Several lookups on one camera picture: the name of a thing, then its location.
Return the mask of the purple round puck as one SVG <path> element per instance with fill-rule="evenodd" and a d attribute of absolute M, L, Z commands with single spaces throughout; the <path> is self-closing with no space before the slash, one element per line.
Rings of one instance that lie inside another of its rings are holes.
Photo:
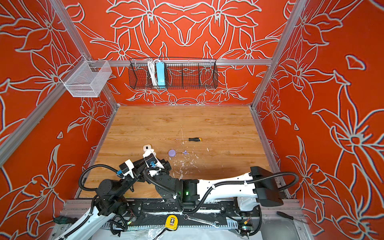
<path fill-rule="evenodd" d="M 173 158 L 173 157 L 175 157 L 177 155 L 177 152 L 174 149 L 170 149 L 168 151 L 168 155 L 169 155 L 170 158 Z"/>

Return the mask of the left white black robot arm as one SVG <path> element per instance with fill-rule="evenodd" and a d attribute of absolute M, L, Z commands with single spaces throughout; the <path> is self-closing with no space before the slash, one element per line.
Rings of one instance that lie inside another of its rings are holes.
<path fill-rule="evenodd" d="M 129 211 L 129 204 L 124 194 L 133 187 L 137 181 L 143 179 L 143 170 L 147 167 L 144 159 L 131 162 L 126 161 L 119 165 L 117 170 L 104 164 L 93 165 L 80 176 L 79 187 L 88 192 L 96 192 L 92 198 L 89 210 L 78 219 L 63 234 L 57 236 L 57 240 L 88 240 L 105 223 L 110 224 L 110 230 L 114 235 L 119 235 L 128 229 L 128 222 L 124 214 Z M 95 168 L 106 168 L 114 172 L 119 180 L 103 180 L 98 188 L 87 188 L 83 184 L 86 173 Z"/>

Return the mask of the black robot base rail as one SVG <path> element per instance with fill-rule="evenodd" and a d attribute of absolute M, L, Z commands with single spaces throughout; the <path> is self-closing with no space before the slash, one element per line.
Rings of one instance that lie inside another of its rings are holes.
<path fill-rule="evenodd" d="M 161 199 L 129 199 L 129 208 L 124 214 L 129 230 L 162 228 L 169 215 L 178 217 L 180 228 L 252 229 L 258 224 L 261 216 L 259 207 L 254 207 L 249 212 L 241 212 L 237 202 L 231 199 L 206 202 L 196 213 L 189 214 L 191 217 L 210 222 L 218 221 L 218 228 L 184 220 L 185 213 L 175 203 L 167 204 Z"/>

